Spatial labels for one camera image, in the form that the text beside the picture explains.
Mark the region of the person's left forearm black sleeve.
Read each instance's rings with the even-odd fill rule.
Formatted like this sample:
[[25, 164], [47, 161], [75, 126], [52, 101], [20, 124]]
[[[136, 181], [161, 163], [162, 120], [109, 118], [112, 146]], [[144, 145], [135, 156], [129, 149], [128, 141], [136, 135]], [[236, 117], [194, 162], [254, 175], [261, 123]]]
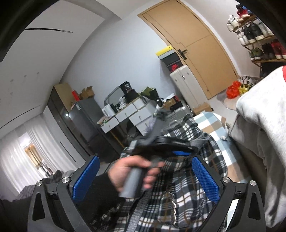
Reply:
[[120, 174], [104, 173], [96, 176], [84, 200], [78, 203], [82, 217], [93, 229], [102, 225], [102, 217], [124, 201], [119, 197], [125, 177]]

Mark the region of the person's left hand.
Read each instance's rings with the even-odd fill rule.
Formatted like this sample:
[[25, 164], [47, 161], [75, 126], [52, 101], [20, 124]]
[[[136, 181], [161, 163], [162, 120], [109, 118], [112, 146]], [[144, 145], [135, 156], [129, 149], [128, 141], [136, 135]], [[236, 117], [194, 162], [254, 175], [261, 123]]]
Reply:
[[157, 179], [158, 174], [161, 172], [161, 168], [165, 162], [159, 162], [156, 167], [151, 167], [151, 162], [146, 160], [142, 156], [129, 156], [119, 159], [115, 165], [108, 171], [108, 176], [114, 187], [118, 192], [121, 192], [124, 186], [124, 182], [131, 171], [132, 167], [147, 168], [148, 172], [144, 178], [145, 189], [151, 189], [154, 182]]

